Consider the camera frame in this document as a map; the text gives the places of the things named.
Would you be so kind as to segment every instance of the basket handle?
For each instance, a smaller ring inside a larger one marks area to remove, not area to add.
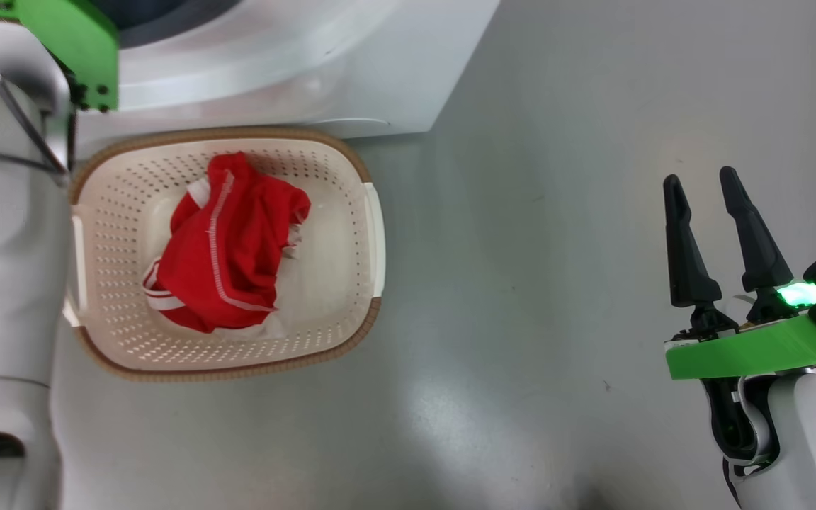
[[[71,216],[71,223],[74,229],[74,265],[77,267],[77,301],[69,283],[65,288],[62,315],[72,327],[78,327],[81,326],[81,316],[87,311],[87,265],[84,259],[84,222],[74,214]]]
[[[367,190],[367,225],[370,227],[370,245],[372,246],[370,264],[373,270],[373,297],[383,296],[386,286],[386,229],[383,226],[383,209],[380,207],[380,195],[376,193],[373,183],[364,183]]]

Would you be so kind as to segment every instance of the brown basket rim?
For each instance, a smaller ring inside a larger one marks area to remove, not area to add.
[[[346,143],[323,132],[315,130],[276,128],[276,127],[229,127],[210,128],[199,130],[184,130],[183,132],[169,132],[164,135],[152,135],[143,138],[133,139],[126,142],[118,142],[97,152],[88,159],[84,167],[75,175],[71,187],[68,190],[68,200],[71,205],[77,205],[81,196],[84,184],[87,183],[91,174],[103,165],[104,162],[126,152],[139,151],[139,149],[149,149],[159,145],[172,145],[172,143],[184,142],[204,142],[208,140],[223,140],[229,138],[255,139],[255,138],[285,138],[289,140],[304,140],[309,142],[320,142],[329,145],[331,148],[341,152],[357,171],[363,183],[371,183],[370,174],[361,158]],[[370,332],[376,317],[379,314],[383,300],[381,297],[374,297],[370,301],[370,309],[363,319],[363,323],[349,339],[326,351],[314,352],[298,358],[284,359],[284,361],[272,361],[269,363],[259,363],[256,365],[243,365],[243,367],[215,368],[210,370],[137,370],[127,368],[108,358],[97,348],[87,328],[78,326],[74,328],[75,336],[80,340],[84,350],[97,362],[100,367],[114,375],[119,375],[126,380],[140,382],[202,382],[214,380],[232,380],[233,378],[245,378],[252,375],[273,374],[295,368],[303,368],[331,359],[340,358],[351,349],[354,349]]]

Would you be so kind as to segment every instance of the green bracket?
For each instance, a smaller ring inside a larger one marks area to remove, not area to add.
[[[82,110],[119,106],[118,30],[87,0],[0,0],[0,19],[19,22],[74,75]]]
[[[807,315],[667,351],[674,380],[734,378],[816,365],[816,325]]]

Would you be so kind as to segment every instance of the white appliance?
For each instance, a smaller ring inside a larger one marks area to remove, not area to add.
[[[305,125],[340,138],[424,132],[498,3],[242,0],[203,25],[122,49],[119,110],[79,114],[75,155],[213,126]]]

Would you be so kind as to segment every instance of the cable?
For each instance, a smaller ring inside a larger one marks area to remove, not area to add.
[[[12,116],[14,117],[14,120],[17,120],[17,123],[20,125],[21,129],[23,129],[23,132],[27,135],[27,138],[30,139],[33,145],[36,145],[36,148],[39,149],[39,151],[43,155],[43,158],[45,158],[46,161],[49,162],[49,165],[52,165],[52,168],[51,169],[47,168],[46,171],[48,171],[49,174],[56,174],[61,176],[62,178],[67,178],[69,175],[68,168],[65,168],[65,165],[59,161],[58,157],[55,156],[55,153],[52,152],[52,149],[49,148],[49,145],[46,143],[45,138],[43,138],[43,136],[40,135],[40,132],[38,132],[38,130],[36,130],[35,127],[33,127],[32,120],[30,120],[30,118],[28,118],[27,115],[23,112],[20,104],[18,104],[17,100],[14,99],[14,94],[12,94],[12,91],[9,89],[9,85],[4,83],[4,80],[0,80],[0,97],[2,98],[3,103],[5,103],[6,107],[9,109],[9,112],[11,112]],[[20,158],[10,159],[9,156],[2,157],[0,159],[9,159],[9,161],[15,162],[16,159]],[[41,170],[39,168],[39,164],[35,164],[32,166],[37,170]]]
[[[46,174],[59,175],[58,171],[47,164],[42,164],[39,161],[32,159],[19,158],[17,156],[9,156],[8,154],[0,154],[0,162],[8,162],[9,164],[22,164],[32,168],[33,170],[44,171]]]

